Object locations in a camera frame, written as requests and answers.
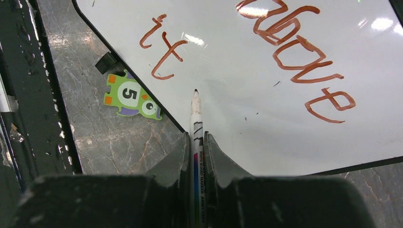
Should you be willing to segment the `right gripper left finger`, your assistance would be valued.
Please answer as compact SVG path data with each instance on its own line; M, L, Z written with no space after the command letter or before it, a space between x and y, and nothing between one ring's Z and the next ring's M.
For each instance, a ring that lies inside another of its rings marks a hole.
M24 192L12 228L188 227L189 135L143 174L37 178Z

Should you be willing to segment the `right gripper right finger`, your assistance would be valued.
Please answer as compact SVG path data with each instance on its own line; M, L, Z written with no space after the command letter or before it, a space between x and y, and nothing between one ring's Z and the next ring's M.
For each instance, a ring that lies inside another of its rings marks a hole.
M253 176L204 134L211 228L373 228L359 191L328 176Z

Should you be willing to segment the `white marker brown cap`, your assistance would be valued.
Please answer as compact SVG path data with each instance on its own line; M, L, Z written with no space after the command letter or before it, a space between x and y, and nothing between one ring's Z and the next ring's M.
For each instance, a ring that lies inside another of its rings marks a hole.
M201 99L197 89L191 101L190 115L190 227L206 228L206 187L204 162L204 131Z

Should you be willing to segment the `white whiteboard black frame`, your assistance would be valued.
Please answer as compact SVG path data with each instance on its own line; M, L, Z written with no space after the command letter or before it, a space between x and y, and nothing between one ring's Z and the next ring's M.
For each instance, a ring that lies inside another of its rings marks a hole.
M255 175L403 155L400 0L75 0L81 18L184 130Z

